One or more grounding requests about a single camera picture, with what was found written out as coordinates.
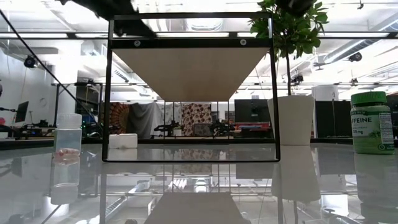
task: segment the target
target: wall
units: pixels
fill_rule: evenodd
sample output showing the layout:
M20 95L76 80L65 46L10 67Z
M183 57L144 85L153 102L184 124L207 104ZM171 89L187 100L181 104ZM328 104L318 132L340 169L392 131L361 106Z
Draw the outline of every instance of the wall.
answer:
M19 103L29 101L25 123L38 123L41 119L53 123L54 110L50 108L54 108L56 87L50 85L52 77L49 74L39 68L25 68L23 61L9 57L0 50L0 80L3 88L0 107L17 109ZM6 120L6 125L11 125L14 114L0 111L0 118Z

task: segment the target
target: security camera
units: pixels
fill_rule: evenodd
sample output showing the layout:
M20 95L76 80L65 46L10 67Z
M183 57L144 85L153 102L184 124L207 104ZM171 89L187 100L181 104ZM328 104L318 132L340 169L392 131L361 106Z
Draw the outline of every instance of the security camera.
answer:
M357 78L352 78L351 81L349 81L351 83L351 86L356 86L356 84L358 83L358 79Z
M299 84L304 81L304 77L302 74L298 74L296 77L292 78L292 83Z
M358 61L362 60L362 55L361 55L361 53L356 52L355 54L349 56L348 60L350 62L358 62Z
M363 6L364 6L364 4L362 3L362 0L359 0L359 7L356 8L356 9L357 9L357 10L360 10L360 9L363 8Z
M35 68L37 67L36 59L33 56L28 55L27 58L25 59L24 65L27 68Z

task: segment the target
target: monitor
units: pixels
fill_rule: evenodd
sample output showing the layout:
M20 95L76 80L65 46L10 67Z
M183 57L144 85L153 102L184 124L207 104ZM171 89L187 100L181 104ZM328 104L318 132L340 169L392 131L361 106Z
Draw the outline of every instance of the monitor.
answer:
M29 105L29 101L26 101L24 103L20 103L18 105L17 115L15 117L15 123L24 122L25 121L28 105Z
M235 122L270 122L267 100L235 100Z

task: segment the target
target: pipe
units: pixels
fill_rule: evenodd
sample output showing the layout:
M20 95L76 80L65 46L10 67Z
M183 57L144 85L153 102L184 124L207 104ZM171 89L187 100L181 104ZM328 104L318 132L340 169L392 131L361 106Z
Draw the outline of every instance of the pipe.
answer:
M398 31L398 13L389 17L385 21L376 25L370 31L380 31L380 32L397 32ZM380 41L380 39L368 39L368 40L352 40L347 44L339 47L338 49L327 54L323 61L325 64L337 62L343 58L347 58L356 52L359 52L366 47Z

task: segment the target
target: cable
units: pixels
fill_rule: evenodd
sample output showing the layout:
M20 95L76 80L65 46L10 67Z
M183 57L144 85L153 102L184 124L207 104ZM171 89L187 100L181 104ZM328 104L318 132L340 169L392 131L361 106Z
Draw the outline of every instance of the cable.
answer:
M23 97L24 97L24 88L25 88L25 82L26 82L26 73L27 73L27 68L25 68L25 77L24 77L24 82L22 83L22 92L21 92L21 97L19 97L19 101L18 103L21 103ZM12 128L14 128L14 124L15 124L15 119L12 120Z
M262 205L264 204L264 199L265 199L265 197L266 197L266 193L267 193L268 180L269 180L269 179L267 179L267 183L266 183L266 189L265 189L265 191L264 191L264 195L262 196L262 202L261 202L261 207L260 207L260 212L259 212L259 221L258 221L258 224L260 224L260 218L261 218Z
M254 67L254 69L256 71L257 78L259 79L259 85L260 85L260 88L261 88L262 95L263 95L264 99L266 100L266 94L264 93L264 90L262 89L259 73L257 72L257 68L256 67Z
M7 69L8 69L8 77L9 78L11 78L11 71L10 71L10 64L9 64L9 62L8 62L8 54L9 54L9 47L7 47L7 45L5 44L5 43L3 43L3 42L0 42L1 44L3 44L4 46L5 46L5 48L7 49L7 55L6 55L6 57L7 57Z
M87 104L87 98L88 98L88 87L86 86L86 104Z
M75 102L81 106L87 114L90 115L91 118L93 118L93 121L95 122L95 124L97 124L99 126L99 128L101 129L101 131L103 130L101 125L98 124L97 121L95 121L94 116L91 114L91 112L88 111L88 109L86 109L82 103L80 103L76 97L73 96L73 94L68 90L68 88L66 86L64 86L60 80L58 78L56 78L56 76L44 65L44 63L39 59L39 57L35 54L35 52L33 52L33 50L31 49L31 47L29 47L29 45L25 42L25 40L21 37L21 35L18 33L18 31L15 29L15 27L11 24L10 20L7 18L7 16L4 14L4 12L2 11L2 9L0 9L0 14L3 17L3 19L7 22L7 25L12 29L13 33L15 33L15 35L17 35L18 39L24 44L24 46L28 49L28 51L32 54L32 56L38 61L38 63L44 68L44 70L46 70L51 76L52 78L57 81L60 86L65 90L65 92L67 92L70 97L72 97L72 99L75 100Z

